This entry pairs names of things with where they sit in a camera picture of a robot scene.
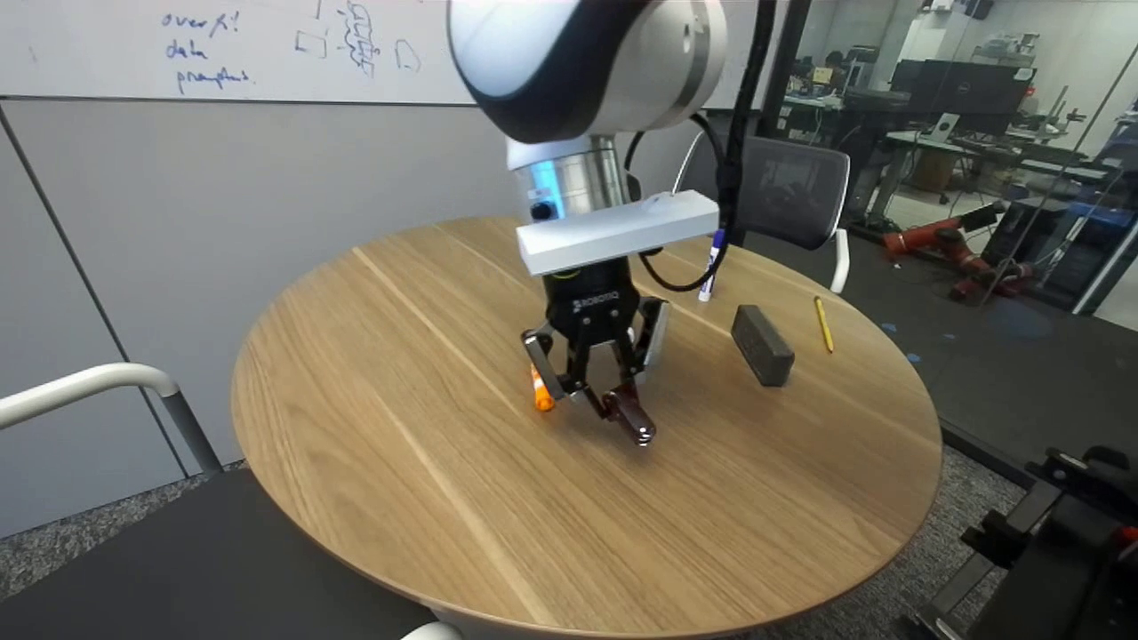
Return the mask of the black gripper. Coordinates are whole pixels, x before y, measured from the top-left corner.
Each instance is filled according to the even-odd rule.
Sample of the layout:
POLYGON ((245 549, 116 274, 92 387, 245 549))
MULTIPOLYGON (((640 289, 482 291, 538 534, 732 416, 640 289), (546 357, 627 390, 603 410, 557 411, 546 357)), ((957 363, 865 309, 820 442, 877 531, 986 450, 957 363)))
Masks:
POLYGON ((538 411, 552 411, 561 399, 587 387, 590 347, 612 340, 620 384, 597 399, 600 416, 640 416, 636 376, 661 345, 665 301, 640 297, 627 259, 607 259, 543 277, 546 323, 568 340, 567 366, 552 366, 553 339, 524 331, 530 359, 530 399, 538 411))

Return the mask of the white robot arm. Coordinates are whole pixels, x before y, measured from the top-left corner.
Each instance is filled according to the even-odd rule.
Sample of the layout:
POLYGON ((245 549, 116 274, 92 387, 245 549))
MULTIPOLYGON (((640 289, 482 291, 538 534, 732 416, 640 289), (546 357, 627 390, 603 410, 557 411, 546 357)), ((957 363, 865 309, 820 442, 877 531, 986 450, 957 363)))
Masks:
POLYGON ((634 197, 615 136, 679 126, 716 91, 722 0, 448 0, 444 31, 526 193, 514 243, 546 291, 543 328, 524 335, 535 374, 552 399, 642 428, 661 301, 634 289, 628 259, 717 232, 729 206, 634 197))

